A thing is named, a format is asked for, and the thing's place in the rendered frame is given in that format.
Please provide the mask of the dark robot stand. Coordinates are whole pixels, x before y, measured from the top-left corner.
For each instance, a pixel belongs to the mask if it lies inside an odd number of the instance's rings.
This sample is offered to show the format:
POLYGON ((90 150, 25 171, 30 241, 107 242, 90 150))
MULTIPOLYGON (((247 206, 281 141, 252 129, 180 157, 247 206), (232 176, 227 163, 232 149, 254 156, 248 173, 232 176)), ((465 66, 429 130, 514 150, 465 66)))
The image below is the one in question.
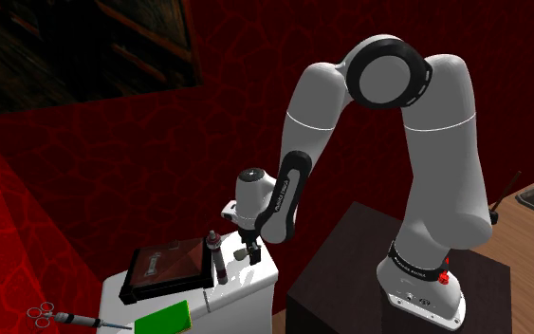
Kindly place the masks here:
POLYGON ((455 331, 392 306, 376 268, 397 219, 353 203, 286 297, 285 334, 512 334, 510 269, 472 250, 452 250, 450 269, 467 303, 455 331))

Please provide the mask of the thin black stick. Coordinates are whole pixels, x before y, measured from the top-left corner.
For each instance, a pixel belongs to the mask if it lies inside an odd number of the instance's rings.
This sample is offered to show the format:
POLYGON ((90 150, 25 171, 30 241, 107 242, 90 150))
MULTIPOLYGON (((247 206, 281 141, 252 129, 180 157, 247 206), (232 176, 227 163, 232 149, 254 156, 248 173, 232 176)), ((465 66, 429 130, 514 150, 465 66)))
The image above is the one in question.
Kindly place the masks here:
POLYGON ((495 201, 495 203, 489 209, 489 211, 488 211, 489 212, 489 218, 490 218, 490 223, 492 225, 496 225, 498 223, 499 214, 497 212, 497 208, 500 206, 500 204, 502 203, 503 199, 509 194, 509 191, 511 190, 511 188, 513 187, 513 185, 515 184, 515 182, 517 181, 517 179, 519 178, 521 173, 522 173, 521 171, 517 171, 516 172, 514 177, 509 181, 507 186, 502 191, 502 193, 499 196, 499 198, 495 201))

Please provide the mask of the green sponge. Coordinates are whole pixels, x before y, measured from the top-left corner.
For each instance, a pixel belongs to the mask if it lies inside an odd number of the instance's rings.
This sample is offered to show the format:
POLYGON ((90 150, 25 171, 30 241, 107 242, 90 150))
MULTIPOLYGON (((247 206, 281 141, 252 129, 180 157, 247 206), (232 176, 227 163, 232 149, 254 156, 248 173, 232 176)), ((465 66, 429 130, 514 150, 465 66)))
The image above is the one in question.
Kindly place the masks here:
POLYGON ((182 334, 192 328, 187 300, 135 320, 135 334, 182 334))

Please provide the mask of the dark bottle with grey cap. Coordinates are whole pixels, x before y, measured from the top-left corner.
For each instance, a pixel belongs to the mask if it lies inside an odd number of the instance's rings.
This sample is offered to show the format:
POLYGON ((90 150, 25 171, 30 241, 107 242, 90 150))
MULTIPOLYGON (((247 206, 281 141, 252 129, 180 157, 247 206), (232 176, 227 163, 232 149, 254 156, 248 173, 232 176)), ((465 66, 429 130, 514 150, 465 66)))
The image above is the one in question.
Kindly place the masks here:
POLYGON ((225 285, 228 282, 227 269, 221 251, 222 237, 215 231, 210 231, 206 237, 206 244, 212 252, 212 261, 216 271, 216 277, 219 285, 225 285))

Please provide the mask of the dark red flat box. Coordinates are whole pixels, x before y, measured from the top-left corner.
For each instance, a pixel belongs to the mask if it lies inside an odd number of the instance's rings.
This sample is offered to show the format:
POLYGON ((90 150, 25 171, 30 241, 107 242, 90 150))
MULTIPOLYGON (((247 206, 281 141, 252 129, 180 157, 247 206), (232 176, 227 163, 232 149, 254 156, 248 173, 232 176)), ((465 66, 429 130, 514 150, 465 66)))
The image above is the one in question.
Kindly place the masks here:
POLYGON ((120 288, 127 306, 198 288, 213 288, 212 252, 204 238, 135 249, 120 288))

